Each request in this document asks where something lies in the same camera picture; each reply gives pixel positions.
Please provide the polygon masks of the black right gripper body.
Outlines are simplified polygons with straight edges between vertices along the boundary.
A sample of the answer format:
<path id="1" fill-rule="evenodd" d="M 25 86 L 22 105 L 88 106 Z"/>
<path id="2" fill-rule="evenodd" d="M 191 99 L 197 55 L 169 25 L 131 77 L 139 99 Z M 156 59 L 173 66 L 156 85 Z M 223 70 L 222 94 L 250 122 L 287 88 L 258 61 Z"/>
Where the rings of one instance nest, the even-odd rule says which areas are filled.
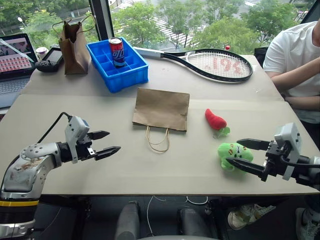
<path id="1" fill-rule="evenodd" d="M 283 176 L 287 166 L 281 162 L 281 151 L 275 141 L 269 143 L 265 156 L 264 169 L 260 179 L 265 182 L 269 175 L 273 177 Z"/>

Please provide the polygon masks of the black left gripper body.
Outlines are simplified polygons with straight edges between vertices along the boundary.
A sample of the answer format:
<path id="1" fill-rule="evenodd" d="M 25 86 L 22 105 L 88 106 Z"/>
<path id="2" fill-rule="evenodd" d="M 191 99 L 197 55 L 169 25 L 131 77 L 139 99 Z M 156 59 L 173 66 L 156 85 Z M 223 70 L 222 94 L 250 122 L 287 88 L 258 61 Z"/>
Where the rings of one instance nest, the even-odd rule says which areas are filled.
<path id="1" fill-rule="evenodd" d="M 87 133 L 83 139 L 76 141 L 78 160 L 84 161 L 95 157 L 96 151 L 91 147 L 93 141 L 92 137 L 92 133 Z"/>

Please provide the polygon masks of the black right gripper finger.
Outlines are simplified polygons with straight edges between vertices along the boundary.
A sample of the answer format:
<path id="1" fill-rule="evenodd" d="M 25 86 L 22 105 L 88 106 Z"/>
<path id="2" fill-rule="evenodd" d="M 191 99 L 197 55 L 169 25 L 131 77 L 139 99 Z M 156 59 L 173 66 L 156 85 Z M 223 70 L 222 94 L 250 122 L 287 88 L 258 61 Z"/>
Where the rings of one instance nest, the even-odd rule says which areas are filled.
<path id="1" fill-rule="evenodd" d="M 239 157 L 227 157 L 226 161 L 228 163 L 230 163 L 232 166 L 234 166 L 244 172 L 256 175 L 261 179 L 265 178 L 265 175 L 264 175 L 265 167 L 264 166 L 252 163 L 249 160 L 239 158 Z"/>
<path id="2" fill-rule="evenodd" d="M 264 150 L 266 151 L 271 143 L 271 141 L 253 139 L 253 138 L 243 138 L 236 141 L 238 144 L 252 149 L 252 150 Z"/>

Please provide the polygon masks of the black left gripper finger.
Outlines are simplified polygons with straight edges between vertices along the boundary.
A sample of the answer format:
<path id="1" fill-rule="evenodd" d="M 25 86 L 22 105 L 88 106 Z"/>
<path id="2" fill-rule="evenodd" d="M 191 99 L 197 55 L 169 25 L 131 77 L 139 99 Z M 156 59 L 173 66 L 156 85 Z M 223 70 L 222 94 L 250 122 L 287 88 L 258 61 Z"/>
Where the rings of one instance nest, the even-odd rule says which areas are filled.
<path id="1" fill-rule="evenodd" d="M 111 146 L 111 147 L 104 148 L 103 150 L 97 151 L 95 153 L 94 159 L 96 161 L 99 161 L 101 159 L 108 158 L 108 157 L 116 154 L 120 149 L 121 149 L 120 146 Z"/>
<path id="2" fill-rule="evenodd" d="M 106 136 L 108 136 L 110 133 L 105 130 L 99 130 L 99 131 L 93 131 L 93 132 L 88 132 L 87 135 L 91 140 L 99 140 L 102 139 Z"/>

